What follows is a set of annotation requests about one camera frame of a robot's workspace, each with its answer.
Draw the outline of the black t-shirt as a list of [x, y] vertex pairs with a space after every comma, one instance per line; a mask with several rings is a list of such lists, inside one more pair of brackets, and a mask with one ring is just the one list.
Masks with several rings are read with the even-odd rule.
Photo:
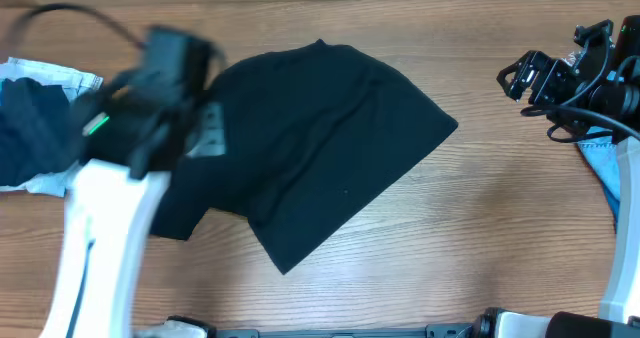
[[209, 209], [240, 215], [282, 273], [458, 126], [396, 69], [323, 41], [242, 60], [209, 93], [226, 151], [179, 164], [151, 231], [187, 240]]

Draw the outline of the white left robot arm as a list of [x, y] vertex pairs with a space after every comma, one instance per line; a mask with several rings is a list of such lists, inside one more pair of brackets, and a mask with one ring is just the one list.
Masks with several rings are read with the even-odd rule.
[[44, 337], [131, 337], [149, 232], [176, 166], [222, 155], [223, 108], [204, 79], [125, 71], [72, 105], [80, 168]]

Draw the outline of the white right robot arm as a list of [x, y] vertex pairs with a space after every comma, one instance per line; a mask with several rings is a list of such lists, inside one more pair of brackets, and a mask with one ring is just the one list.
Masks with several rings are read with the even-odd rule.
[[511, 99], [531, 92], [523, 115], [545, 115], [575, 139], [587, 137], [592, 126], [599, 127], [599, 136], [612, 137], [620, 173], [616, 247], [597, 317], [558, 312], [548, 318], [490, 308], [464, 335], [639, 338], [638, 58], [612, 44], [584, 46], [573, 62], [530, 51], [499, 72], [497, 81]]

